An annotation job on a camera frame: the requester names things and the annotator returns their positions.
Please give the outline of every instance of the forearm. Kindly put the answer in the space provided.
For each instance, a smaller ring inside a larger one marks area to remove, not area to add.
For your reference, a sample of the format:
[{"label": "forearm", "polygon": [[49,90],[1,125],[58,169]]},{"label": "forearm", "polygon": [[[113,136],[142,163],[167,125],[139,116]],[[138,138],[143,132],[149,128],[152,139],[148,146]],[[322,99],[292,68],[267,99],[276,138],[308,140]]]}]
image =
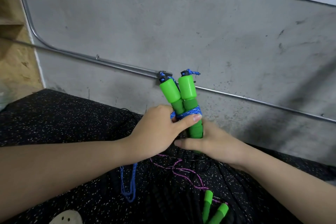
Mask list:
[{"label": "forearm", "polygon": [[303,223],[336,223],[336,187],[254,148],[243,166]]},{"label": "forearm", "polygon": [[131,164],[122,140],[0,148],[0,222]]}]

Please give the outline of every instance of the gray concrete wall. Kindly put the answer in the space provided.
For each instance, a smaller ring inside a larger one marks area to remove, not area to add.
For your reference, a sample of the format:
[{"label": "gray concrete wall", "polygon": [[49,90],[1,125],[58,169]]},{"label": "gray concrete wall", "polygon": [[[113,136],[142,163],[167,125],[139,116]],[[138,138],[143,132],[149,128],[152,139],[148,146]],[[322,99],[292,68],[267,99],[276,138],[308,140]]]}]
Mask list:
[{"label": "gray concrete wall", "polygon": [[[336,118],[336,8],[302,0],[28,0],[54,46]],[[46,86],[144,113],[151,79],[39,52]],[[336,165],[336,125],[200,93],[204,115],[259,146]]]}]

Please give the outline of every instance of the black speckled rubber floor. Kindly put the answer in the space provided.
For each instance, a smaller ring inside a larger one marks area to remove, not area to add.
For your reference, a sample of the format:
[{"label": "black speckled rubber floor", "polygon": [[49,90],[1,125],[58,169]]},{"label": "black speckled rubber floor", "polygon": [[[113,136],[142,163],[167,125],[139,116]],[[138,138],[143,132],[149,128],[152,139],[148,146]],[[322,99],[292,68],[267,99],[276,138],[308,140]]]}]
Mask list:
[{"label": "black speckled rubber floor", "polygon": [[[46,89],[18,100],[0,112],[0,146],[116,140],[129,135],[140,118],[140,115],[128,110]],[[334,180],[336,177],[335,167],[259,149],[322,180]],[[176,162],[176,158],[182,158],[177,167],[196,171],[216,199],[228,203],[229,215],[223,223],[300,223],[246,173],[173,145],[164,154],[169,157],[155,156],[153,162],[168,167]],[[131,169],[132,166],[125,167],[127,190]],[[195,185],[200,185],[195,174],[180,173],[187,175]],[[151,197],[158,194],[155,191],[164,191],[163,199],[168,197],[167,193],[192,198],[190,212],[185,218],[189,223],[200,223],[197,214],[192,211],[201,209],[203,191],[193,188],[171,170],[155,166],[149,159],[138,163],[136,199],[132,203],[120,193],[120,171],[115,169],[6,223],[45,224],[70,209],[80,213],[83,223],[166,223],[171,219],[179,223],[184,220],[181,208],[170,206],[169,210],[164,203],[158,203],[156,209]],[[218,206],[219,203],[213,203],[212,209]]]}]

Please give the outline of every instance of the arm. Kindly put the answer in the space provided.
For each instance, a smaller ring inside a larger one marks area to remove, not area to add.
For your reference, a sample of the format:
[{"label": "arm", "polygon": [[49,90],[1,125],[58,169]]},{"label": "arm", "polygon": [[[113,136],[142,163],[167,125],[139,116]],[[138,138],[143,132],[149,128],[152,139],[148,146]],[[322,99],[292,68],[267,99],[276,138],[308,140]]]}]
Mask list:
[{"label": "arm", "polygon": [[173,124],[171,112],[169,106],[150,108],[132,134],[117,141],[0,148],[0,222],[116,167],[166,150],[201,118],[191,115]]},{"label": "arm", "polygon": [[305,224],[336,223],[336,187],[239,141],[211,122],[203,121],[203,127],[203,140],[176,140],[175,145],[246,171]]}]

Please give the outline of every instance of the metal conduit pipe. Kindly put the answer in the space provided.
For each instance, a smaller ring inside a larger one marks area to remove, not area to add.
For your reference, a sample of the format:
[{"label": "metal conduit pipe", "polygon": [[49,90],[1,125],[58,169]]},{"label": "metal conduit pipe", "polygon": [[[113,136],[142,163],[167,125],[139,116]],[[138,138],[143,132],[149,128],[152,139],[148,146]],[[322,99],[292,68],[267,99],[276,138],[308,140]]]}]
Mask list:
[{"label": "metal conduit pipe", "polygon": [[[14,39],[4,38],[4,37],[1,37],[2,39],[6,39],[8,41],[12,41],[12,42],[15,42],[17,44],[23,44],[23,45],[30,46],[30,47],[33,47],[33,48],[45,50],[45,51],[48,51],[48,52],[54,52],[54,53],[66,55],[66,56],[69,56],[69,57],[72,57],[72,58],[82,59],[82,60],[86,60],[86,61],[93,62],[93,63],[96,63],[96,64],[109,66],[109,67],[112,67],[112,68],[116,68],[116,69],[120,69],[120,70],[123,70],[123,71],[131,72],[131,73],[134,73],[134,74],[143,75],[143,76],[154,78],[154,79],[158,78],[159,71],[157,71],[157,70],[142,68],[142,67],[133,66],[133,65],[129,65],[129,64],[124,64],[124,63],[120,63],[120,62],[115,62],[115,61],[111,61],[111,60],[107,60],[107,59],[101,59],[101,58],[99,58],[99,55],[97,55],[96,57],[93,57],[93,56],[89,56],[89,55],[78,53],[78,52],[67,51],[67,50],[63,50],[63,49],[60,49],[60,48],[56,48],[56,47],[48,44],[37,33],[37,31],[34,27],[32,17],[31,17],[30,11],[29,11],[27,0],[22,0],[22,4],[23,4],[23,9],[24,9],[24,11],[26,13],[26,16],[27,16],[27,22],[28,22],[28,25],[31,29],[31,32],[46,47],[42,47],[42,46],[38,46],[38,45],[35,45],[35,44],[30,44],[30,43],[14,40]],[[236,98],[236,99],[241,99],[241,100],[249,101],[249,102],[252,102],[252,103],[259,104],[259,105],[264,105],[264,106],[272,107],[272,108],[275,108],[275,109],[291,112],[291,113],[298,114],[298,115],[301,115],[301,116],[305,116],[305,117],[308,117],[308,118],[312,118],[312,119],[316,119],[316,120],[322,120],[322,121],[328,121],[328,122],[336,124],[336,120],[329,119],[329,118],[326,118],[324,116],[314,115],[314,114],[311,114],[311,113],[291,109],[291,108],[288,108],[288,107],[282,107],[282,106],[267,103],[267,102],[264,102],[264,101],[259,101],[259,100],[256,100],[256,99],[248,98],[248,97],[245,97],[245,96],[234,95],[234,94],[225,93],[225,92],[218,91],[218,90],[212,90],[212,89],[208,89],[208,88],[204,88],[204,87],[200,87],[200,86],[196,86],[196,88],[199,89],[199,90],[212,92],[212,93],[215,93],[215,94],[220,94],[220,95],[223,95],[223,96],[232,97],[232,98]]]}]

